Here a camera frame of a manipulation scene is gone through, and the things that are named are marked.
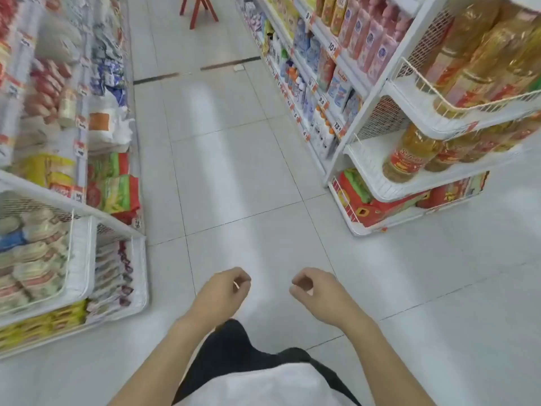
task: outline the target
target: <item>pink bottle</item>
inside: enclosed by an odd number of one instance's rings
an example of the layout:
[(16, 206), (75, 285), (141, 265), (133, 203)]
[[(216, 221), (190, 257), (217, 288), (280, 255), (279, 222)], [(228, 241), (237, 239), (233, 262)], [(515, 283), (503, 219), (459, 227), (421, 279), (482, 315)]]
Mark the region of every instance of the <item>pink bottle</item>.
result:
[(366, 35), (368, 34), (370, 27), (370, 20), (379, 15), (378, 5), (381, 0), (370, 0), (366, 3), (366, 0), (361, 1), (361, 9), (359, 15), (355, 21), (353, 32), (351, 33), (351, 39), (349, 40), (348, 53), (353, 59), (359, 57), (362, 45), (365, 42)]
[(374, 59), (379, 45), (382, 42), (383, 35), (386, 31), (393, 31), (392, 19), (397, 14), (396, 6), (388, 4), (383, 10), (380, 19), (374, 18), (370, 21), (370, 28), (366, 35), (365, 45), (362, 46), (359, 58), (357, 59), (357, 66), (362, 72), (367, 72)]
[(344, 48), (347, 48), (349, 45), (349, 40), (351, 39), (351, 33), (353, 32), (353, 27), (357, 21), (357, 14), (359, 13), (359, 2), (357, 0), (348, 0), (346, 13), (343, 17), (342, 28), (338, 34), (338, 42)]
[(409, 17), (400, 13), (394, 33), (392, 35), (389, 33), (383, 35), (382, 42), (378, 47), (378, 53), (374, 56), (374, 60), (367, 72), (369, 80), (372, 81), (373, 84), (375, 84), (384, 68), (387, 66), (410, 24), (411, 20)]

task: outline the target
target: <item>aisle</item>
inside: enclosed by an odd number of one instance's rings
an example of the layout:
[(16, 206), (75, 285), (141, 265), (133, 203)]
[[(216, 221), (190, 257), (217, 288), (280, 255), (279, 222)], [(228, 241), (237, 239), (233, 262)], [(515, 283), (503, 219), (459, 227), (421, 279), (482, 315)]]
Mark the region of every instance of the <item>aisle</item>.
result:
[(363, 406), (353, 349), (293, 300), (304, 266), (333, 271), (439, 406), (541, 397), (541, 189), (535, 160), (493, 174), (469, 204), (366, 238), (351, 236), (233, 0), (129, 0), (151, 306), (142, 314), (0, 363), (2, 404), (105, 405), (214, 272), (253, 278), (239, 320), (260, 350), (301, 347)]

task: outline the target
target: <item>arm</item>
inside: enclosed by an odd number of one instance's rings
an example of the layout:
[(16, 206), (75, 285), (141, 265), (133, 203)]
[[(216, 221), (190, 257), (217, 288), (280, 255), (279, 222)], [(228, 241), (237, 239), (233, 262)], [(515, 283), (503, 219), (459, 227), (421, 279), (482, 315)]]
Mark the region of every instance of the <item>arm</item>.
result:
[(188, 312), (173, 323), (109, 406), (171, 406), (195, 348), (210, 331), (235, 314), (248, 295), (250, 281), (239, 267), (209, 279)]
[(377, 323), (363, 312), (331, 273), (304, 268), (292, 283), (291, 295), (316, 319), (341, 329), (352, 343), (377, 406), (435, 406)]

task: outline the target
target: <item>red stool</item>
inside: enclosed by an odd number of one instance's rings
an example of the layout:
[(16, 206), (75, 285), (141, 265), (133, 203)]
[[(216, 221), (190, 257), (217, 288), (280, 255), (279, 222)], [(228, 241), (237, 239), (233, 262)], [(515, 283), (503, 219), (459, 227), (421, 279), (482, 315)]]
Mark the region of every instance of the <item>red stool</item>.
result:
[[(186, 1), (188, 0), (182, 0), (182, 6), (180, 7), (180, 15), (184, 15), (184, 9), (186, 8)], [(194, 12), (192, 14), (192, 21), (190, 21), (190, 30), (193, 30), (195, 28), (195, 19), (198, 17), (198, 10), (199, 10), (199, 3), (203, 3), (203, 7), (205, 7), (205, 10), (210, 9), (210, 13), (214, 17), (214, 20), (218, 22), (218, 16), (214, 12), (214, 9), (212, 8), (212, 4), (210, 3), (210, 0), (195, 0), (195, 7)]]

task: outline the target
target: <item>cooking oil bottle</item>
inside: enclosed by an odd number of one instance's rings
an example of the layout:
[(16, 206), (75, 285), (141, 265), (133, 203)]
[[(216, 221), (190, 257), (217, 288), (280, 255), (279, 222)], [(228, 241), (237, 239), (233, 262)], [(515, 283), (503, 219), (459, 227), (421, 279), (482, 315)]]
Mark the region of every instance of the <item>cooking oil bottle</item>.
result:
[(499, 144), (505, 142), (515, 131), (516, 122), (504, 122), (503, 124), (493, 125), (492, 127), (483, 128), (480, 131), (479, 143), (472, 148), (461, 162), (476, 162), (483, 158), (490, 151), (495, 149)]
[(429, 138), (411, 123), (383, 163), (383, 175), (393, 182), (408, 182), (442, 149), (442, 141)]
[[(510, 20), (497, 23), (483, 36), (481, 45), (466, 64), (449, 82), (443, 91), (445, 100), (457, 108), (468, 108), (479, 104), (490, 91), (495, 77), (515, 57), (533, 30), (536, 14), (521, 9)], [(454, 110), (439, 97), (434, 100), (434, 109), (447, 118), (461, 118), (464, 112)]]
[[(484, 101), (498, 101), (521, 94), (541, 72), (541, 26), (537, 26), (526, 39), (523, 47), (507, 68), (499, 75), (495, 86), (484, 96)], [(504, 105), (492, 105), (490, 111), (496, 111)]]
[(519, 121), (513, 134), (506, 141), (499, 144), (494, 151), (499, 153), (509, 151), (520, 141), (539, 131), (539, 129), (541, 129), (541, 111)]
[[(477, 0), (456, 16), (441, 46), (432, 51), (421, 70), (438, 91), (471, 58), (483, 35), (494, 24), (500, 3), (501, 0)], [(433, 92), (421, 79), (416, 85), (424, 92)]]
[(442, 172), (456, 164), (481, 140), (481, 131), (471, 131), (443, 143), (443, 150), (425, 165), (425, 170)]

